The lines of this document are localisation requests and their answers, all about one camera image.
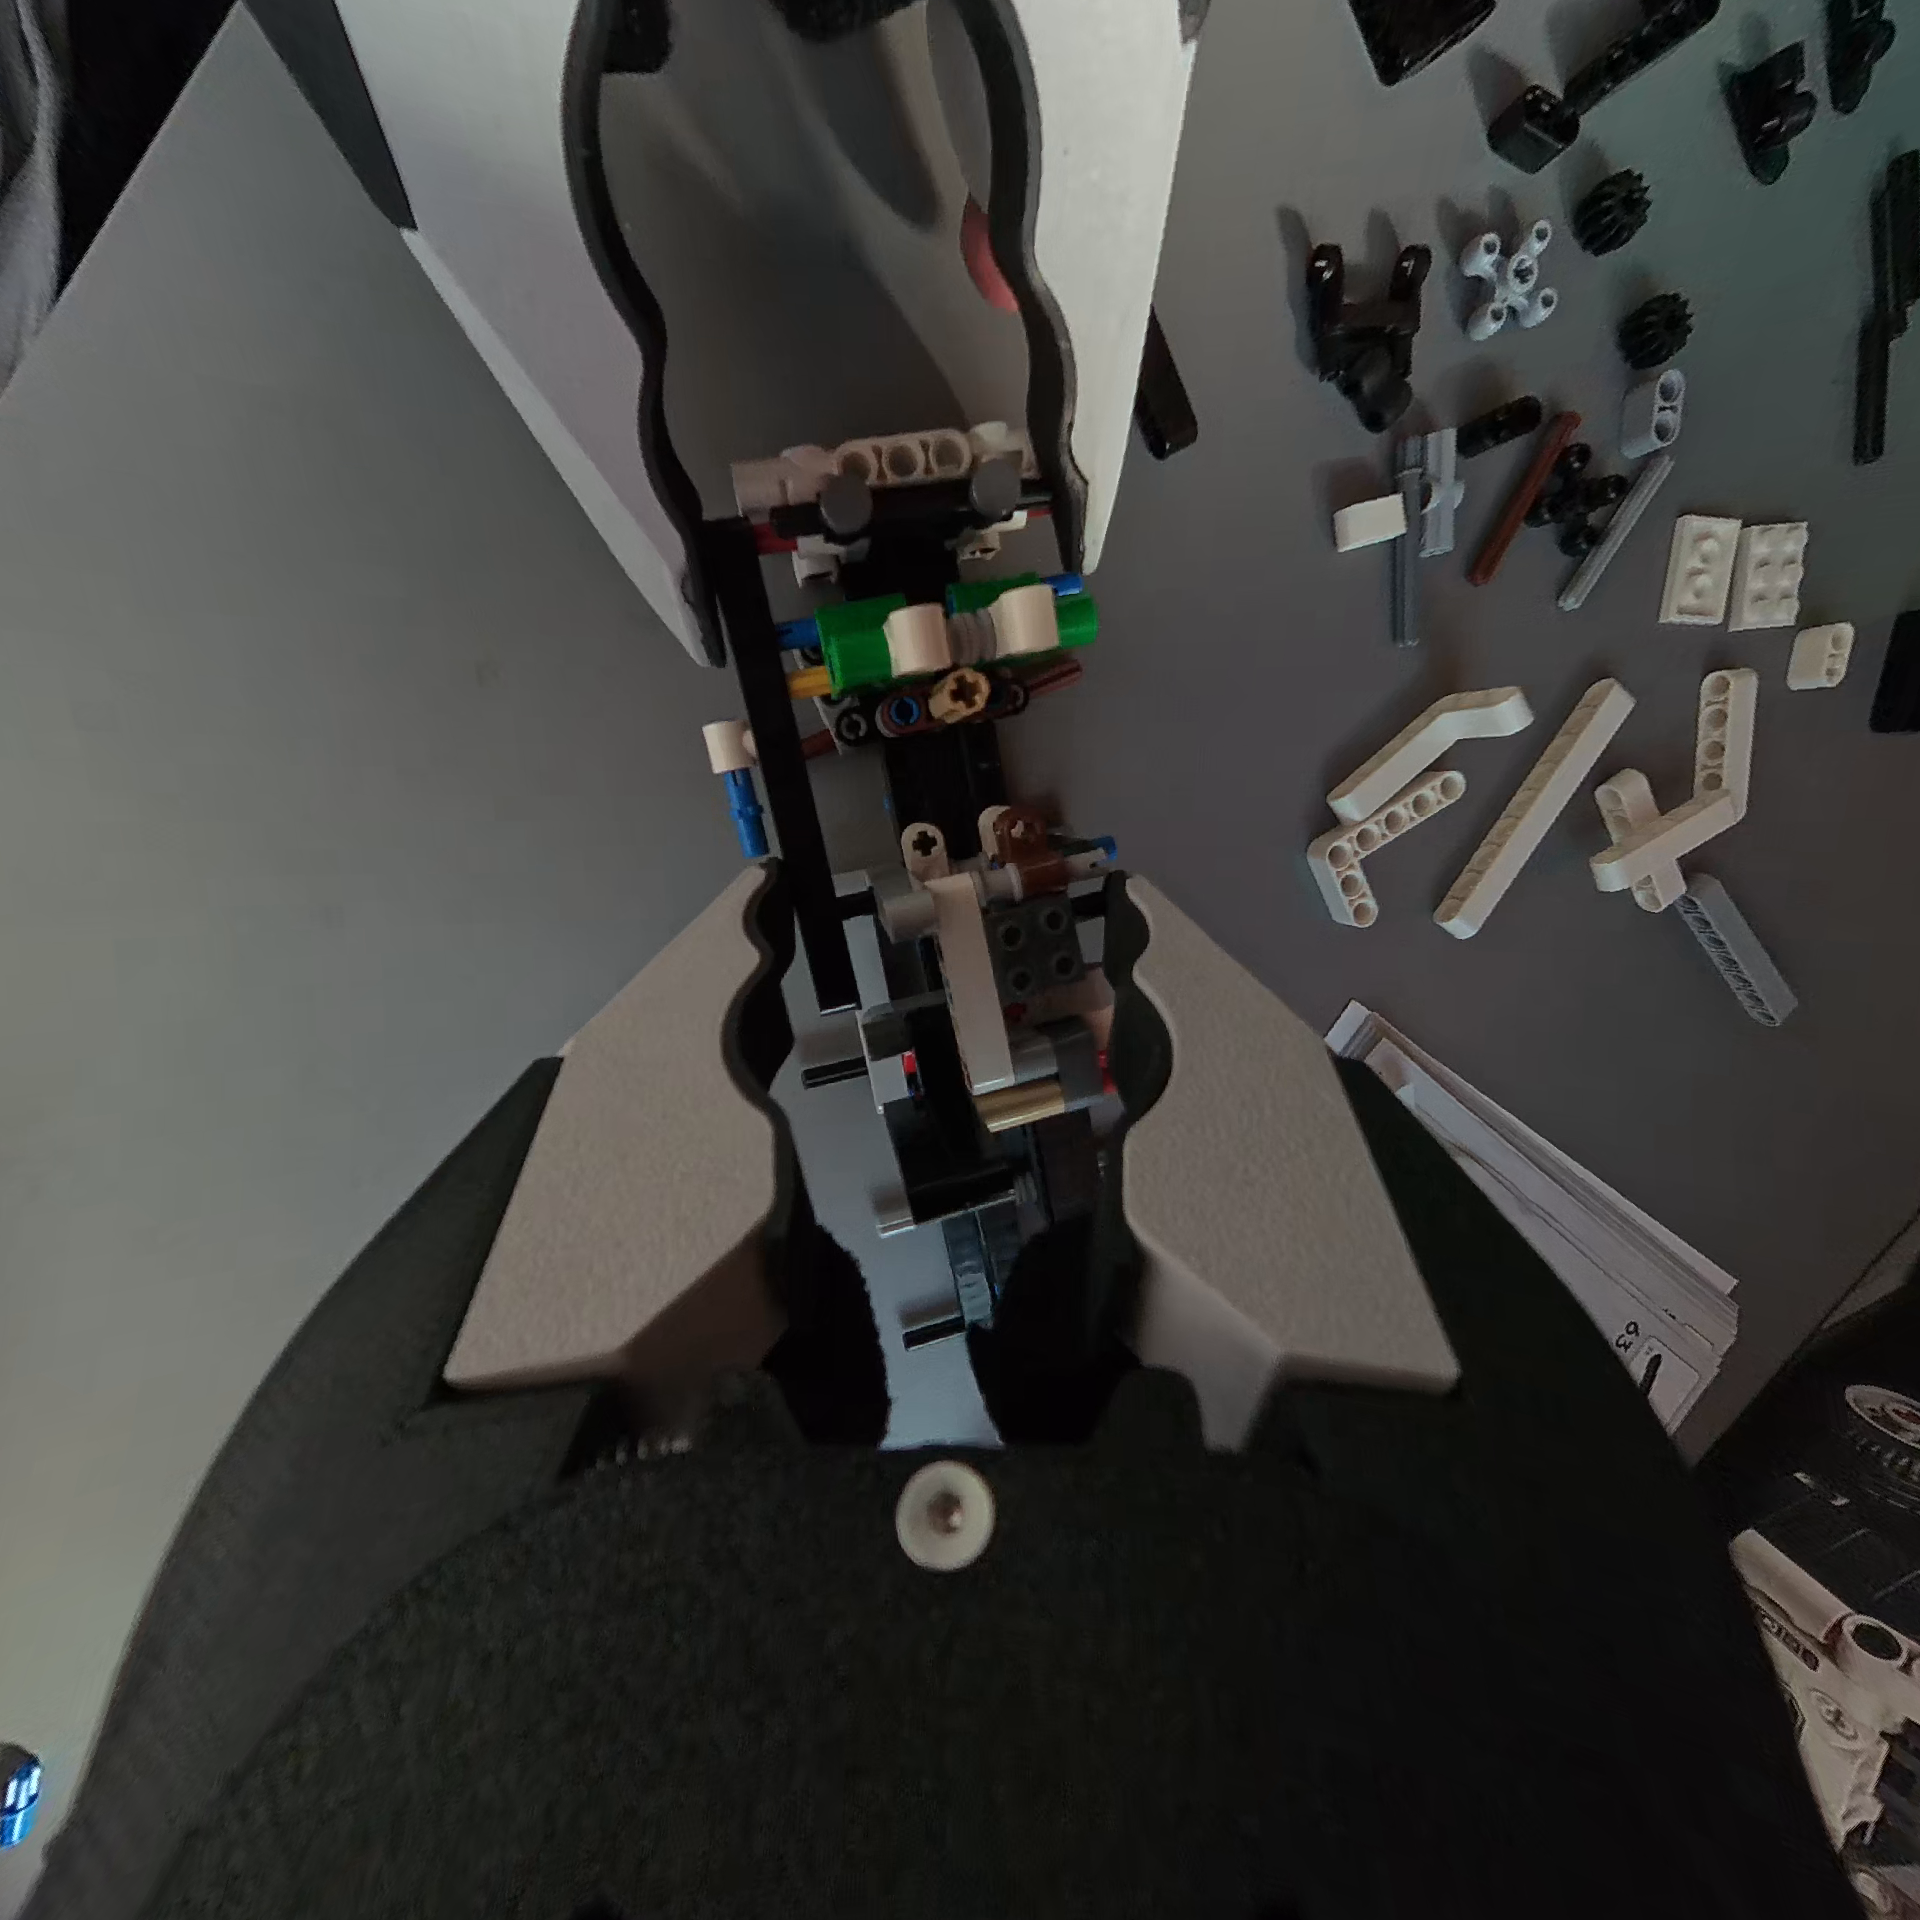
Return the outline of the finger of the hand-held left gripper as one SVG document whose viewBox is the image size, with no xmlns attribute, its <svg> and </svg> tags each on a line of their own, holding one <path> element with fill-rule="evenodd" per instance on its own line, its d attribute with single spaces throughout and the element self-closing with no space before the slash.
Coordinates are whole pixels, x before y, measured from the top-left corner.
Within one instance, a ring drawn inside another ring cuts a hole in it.
<svg viewBox="0 0 1920 1920">
<path fill-rule="evenodd" d="M 1196 4 L 963 3 L 989 251 L 1024 329 L 1024 428 L 1068 568 L 1102 553 L 1196 61 Z"/>
<path fill-rule="evenodd" d="M 722 665 L 704 508 L 666 430 L 666 318 L 618 225 L 598 128 L 619 4 L 338 14 L 416 265 L 647 606 Z"/>
</svg>

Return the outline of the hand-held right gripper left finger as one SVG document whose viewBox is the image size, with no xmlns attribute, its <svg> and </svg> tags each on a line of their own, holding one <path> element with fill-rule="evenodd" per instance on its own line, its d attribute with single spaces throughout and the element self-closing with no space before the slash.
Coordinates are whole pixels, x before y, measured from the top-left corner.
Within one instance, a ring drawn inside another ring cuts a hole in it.
<svg viewBox="0 0 1920 1920">
<path fill-rule="evenodd" d="M 444 1380 L 702 1396 L 789 1318 L 796 924 L 750 863 L 562 1048 Z"/>
</svg>

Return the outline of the partly built lego vehicle chassis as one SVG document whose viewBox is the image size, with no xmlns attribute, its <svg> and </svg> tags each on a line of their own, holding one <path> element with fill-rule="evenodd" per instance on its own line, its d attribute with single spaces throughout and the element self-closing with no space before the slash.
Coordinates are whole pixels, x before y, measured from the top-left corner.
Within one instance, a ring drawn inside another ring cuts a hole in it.
<svg viewBox="0 0 1920 1920">
<path fill-rule="evenodd" d="M 940 1231 L 946 1295 L 903 1344 L 989 1328 L 1021 1247 L 1096 1200 L 1114 992 L 1091 953 L 1110 836 L 1019 801 L 998 728 L 1083 678 L 1077 567 L 1003 571 L 1050 516 L 1021 430 L 797 444 L 728 468 L 720 583 L 747 705 L 706 728 L 746 856 L 782 838 L 802 948 L 893 1155 L 879 1237 Z"/>
</svg>

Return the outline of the black forked lego piece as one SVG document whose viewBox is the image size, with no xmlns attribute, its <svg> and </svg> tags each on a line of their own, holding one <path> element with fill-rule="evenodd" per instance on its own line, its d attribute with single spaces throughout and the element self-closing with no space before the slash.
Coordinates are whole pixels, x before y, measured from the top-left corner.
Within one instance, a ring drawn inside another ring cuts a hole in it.
<svg viewBox="0 0 1920 1920">
<path fill-rule="evenodd" d="M 1411 357 L 1423 323 L 1431 265 L 1432 251 L 1411 244 L 1399 251 L 1384 294 L 1351 302 L 1341 246 L 1309 251 L 1304 291 L 1314 372 L 1336 387 L 1370 433 L 1388 431 L 1411 406 Z"/>
</svg>

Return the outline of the white L-shaped lego beam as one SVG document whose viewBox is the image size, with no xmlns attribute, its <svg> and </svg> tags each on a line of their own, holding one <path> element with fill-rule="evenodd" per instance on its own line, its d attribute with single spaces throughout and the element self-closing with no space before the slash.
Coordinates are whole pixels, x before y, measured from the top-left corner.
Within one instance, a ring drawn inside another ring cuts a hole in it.
<svg viewBox="0 0 1920 1920">
<path fill-rule="evenodd" d="M 1378 897 L 1370 881 L 1370 862 L 1418 825 L 1455 804 L 1468 790 L 1459 769 L 1431 769 L 1404 787 L 1392 799 L 1352 822 L 1335 822 L 1304 851 L 1309 876 L 1332 924 L 1370 927 L 1378 920 Z"/>
</svg>

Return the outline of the black lego panel piece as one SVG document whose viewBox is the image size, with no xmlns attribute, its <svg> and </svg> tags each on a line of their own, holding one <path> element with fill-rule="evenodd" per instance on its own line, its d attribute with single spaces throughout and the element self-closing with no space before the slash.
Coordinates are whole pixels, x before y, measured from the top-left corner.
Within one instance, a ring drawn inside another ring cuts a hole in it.
<svg viewBox="0 0 1920 1920">
<path fill-rule="evenodd" d="M 1362 51 L 1383 86 L 1397 86 L 1455 48 L 1496 3 L 1349 3 Z"/>
</svg>

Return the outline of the black stubby lego connector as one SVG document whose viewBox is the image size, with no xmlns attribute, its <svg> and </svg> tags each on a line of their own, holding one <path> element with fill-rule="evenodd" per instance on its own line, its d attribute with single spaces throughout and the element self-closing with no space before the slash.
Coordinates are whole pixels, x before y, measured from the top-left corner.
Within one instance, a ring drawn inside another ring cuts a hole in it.
<svg viewBox="0 0 1920 1920">
<path fill-rule="evenodd" d="M 1527 85 L 1485 128 L 1487 148 L 1508 167 L 1536 175 L 1582 133 L 1579 113 L 1558 94 Z"/>
</svg>

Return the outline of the white long straight lego beam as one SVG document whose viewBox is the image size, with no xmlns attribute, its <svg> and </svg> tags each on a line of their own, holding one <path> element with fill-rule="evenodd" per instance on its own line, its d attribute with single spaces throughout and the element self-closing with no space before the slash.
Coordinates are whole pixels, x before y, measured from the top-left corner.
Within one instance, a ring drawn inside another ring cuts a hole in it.
<svg viewBox="0 0 1920 1920">
<path fill-rule="evenodd" d="M 1619 678 L 1589 685 L 1436 908 L 1440 931 L 1460 941 L 1480 933 L 1634 704 Z"/>
</svg>

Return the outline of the white short lego beam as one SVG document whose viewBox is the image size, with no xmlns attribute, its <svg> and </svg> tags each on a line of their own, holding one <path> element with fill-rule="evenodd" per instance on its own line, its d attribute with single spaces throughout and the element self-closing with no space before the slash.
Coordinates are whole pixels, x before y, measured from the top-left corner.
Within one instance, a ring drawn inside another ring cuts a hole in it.
<svg viewBox="0 0 1920 1920">
<path fill-rule="evenodd" d="M 1612 844 L 1623 844 L 1662 817 L 1650 784 L 1638 769 L 1621 769 L 1610 781 L 1598 784 L 1594 798 Z M 1650 915 L 1666 912 L 1684 891 L 1686 877 L 1671 854 L 1630 888 L 1634 904 Z"/>
</svg>

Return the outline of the reddish brown lego axle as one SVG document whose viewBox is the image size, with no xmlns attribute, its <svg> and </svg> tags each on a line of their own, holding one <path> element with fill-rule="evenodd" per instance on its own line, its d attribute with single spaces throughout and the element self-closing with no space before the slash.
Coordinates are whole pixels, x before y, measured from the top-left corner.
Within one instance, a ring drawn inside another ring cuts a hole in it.
<svg viewBox="0 0 1920 1920">
<path fill-rule="evenodd" d="M 1552 479 L 1552 471 L 1560 461 L 1568 445 L 1574 440 L 1579 428 L 1579 411 L 1560 411 L 1548 421 L 1520 479 L 1511 489 L 1471 565 L 1468 567 L 1468 585 L 1485 588 L 1500 573 L 1507 553 L 1520 536 L 1527 513 L 1542 496 L 1548 481 Z"/>
</svg>

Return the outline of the black holed lego beam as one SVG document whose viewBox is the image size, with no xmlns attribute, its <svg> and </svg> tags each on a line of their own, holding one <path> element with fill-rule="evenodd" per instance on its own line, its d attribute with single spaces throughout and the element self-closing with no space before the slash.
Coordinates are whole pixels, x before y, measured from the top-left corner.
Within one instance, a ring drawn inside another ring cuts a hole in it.
<svg viewBox="0 0 1920 1920">
<path fill-rule="evenodd" d="M 1637 75 L 1666 60 L 1683 41 L 1711 25 L 1718 11 L 1722 3 L 1646 3 L 1638 25 L 1610 41 L 1568 80 L 1560 94 L 1566 109 L 1574 118 L 1586 117 Z"/>
</svg>

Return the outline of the white angled lego beam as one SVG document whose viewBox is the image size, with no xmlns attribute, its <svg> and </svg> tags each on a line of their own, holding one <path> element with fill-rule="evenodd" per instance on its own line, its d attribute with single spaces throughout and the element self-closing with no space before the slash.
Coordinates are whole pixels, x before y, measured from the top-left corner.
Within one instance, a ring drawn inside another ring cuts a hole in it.
<svg viewBox="0 0 1920 1920">
<path fill-rule="evenodd" d="M 1759 673 L 1752 667 L 1724 667 L 1700 680 L 1693 792 L 1679 807 L 1662 808 L 1652 827 L 1591 856 L 1591 876 L 1603 893 L 1630 895 L 1632 885 L 1664 856 L 1676 856 L 1683 868 L 1686 856 L 1742 822 L 1757 701 Z"/>
</svg>

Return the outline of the white lego plate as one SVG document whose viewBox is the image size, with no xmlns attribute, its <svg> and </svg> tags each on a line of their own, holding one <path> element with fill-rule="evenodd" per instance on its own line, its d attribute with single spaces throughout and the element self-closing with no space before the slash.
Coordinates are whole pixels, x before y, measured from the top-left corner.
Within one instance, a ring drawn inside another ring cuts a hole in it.
<svg viewBox="0 0 1920 1920">
<path fill-rule="evenodd" d="M 1734 541 L 1727 633 L 1792 631 L 1802 613 L 1808 523 L 1746 520 Z"/>
<path fill-rule="evenodd" d="M 1733 595 L 1739 516 L 1683 511 L 1671 527 L 1669 563 L 1660 604 L 1664 625 L 1717 629 Z"/>
</svg>

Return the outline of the black long thin lego beam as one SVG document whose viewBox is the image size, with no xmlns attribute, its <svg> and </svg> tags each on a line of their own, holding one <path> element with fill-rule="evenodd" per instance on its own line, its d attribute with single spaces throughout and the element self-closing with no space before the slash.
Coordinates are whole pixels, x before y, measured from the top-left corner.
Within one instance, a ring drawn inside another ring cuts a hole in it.
<svg viewBox="0 0 1920 1920">
<path fill-rule="evenodd" d="M 1918 151 L 1887 160 L 1867 203 L 1870 300 L 1856 349 L 1854 463 L 1884 457 L 1893 347 L 1918 302 Z"/>
</svg>

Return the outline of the paper instruction booklet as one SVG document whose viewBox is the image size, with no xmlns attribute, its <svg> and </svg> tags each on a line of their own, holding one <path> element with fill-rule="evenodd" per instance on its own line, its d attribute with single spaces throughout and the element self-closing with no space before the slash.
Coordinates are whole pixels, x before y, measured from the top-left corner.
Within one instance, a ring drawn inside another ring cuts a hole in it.
<svg viewBox="0 0 1920 1920">
<path fill-rule="evenodd" d="M 1679 1433 L 1738 1342 L 1738 1280 L 1358 998 L 1327 1047 L 1367 1065 L 1447 1149 Z"/>
</svg>

